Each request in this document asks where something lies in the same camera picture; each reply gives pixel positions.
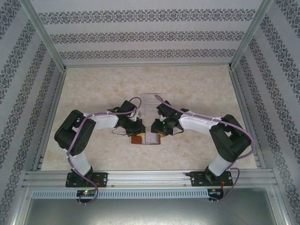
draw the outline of enclosure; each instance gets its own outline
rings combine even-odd
[[[299,3],[2,0],[0,224],[300,224]],[[154,94],[251,134],[231,195],[210,203],[185,175],[217,155],[209,135],[133,145],[106,128],[86,148],[106,187],[79,205],[57,129],[134,96],[150,127]]]

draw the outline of beige floor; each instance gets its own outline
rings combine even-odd
[[[232,114],[243,125],[227,66],[73,68],[67,72],[42,170],[70,170],[53,137],[73,109],[104,112],[125,99],[153,92],[198,114]],[[130,138],[111,130],[95,131],[86,148],[94,170],[204,169],[217,155],[210,136],[190,130],[151,146],[132,145]],[[242,159],[236,166],[256,168],[254,157]]]

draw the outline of black mounting bracket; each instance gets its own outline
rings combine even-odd
[[[190,177],[192,187],[213,187],[213,186],[222,186],[222,181],[224,182],[224,186],[232,186],[233,179],[230,171],[225,171],[218,177],[218,179],[210,183],[205,178],[205,171],[192,171],[186,173],[187,176]]]
[[[107,185],[108,173],[106,172],[93,172],[89,180],[93,181],[98,188],[105,188]],[[91,183],[85,180],[78,179],[78,175],[74,172],[69,172],[67,174],[66,180],[67,188],[92,188],[94,187]]]

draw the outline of marble-pattern floor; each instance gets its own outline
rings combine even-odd
[[[162,93],[173,106],[202,115],[232,114],[244,126],[227,66],[72,68],[67,71],[42,170],[70,170],[54,133],[73,109],[104,112],[143,93]],[[162,138],[161,145],[133,145],[129,137],[111,130],[93,132],[85,149],[94,170],[204,169],[217,155],[210,136],[191,130]],[[256,168],[253,155],[235,166]]]

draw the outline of patterned wallpaper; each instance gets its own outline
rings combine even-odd
[[[275,0],[236,68],[267,166],[300,224],[300,1]]]
[[[0,225],[32,169],[61,71],[18,0],[0,1]]]
[[[229,63],[262,0],[33,0],[64,63]]]

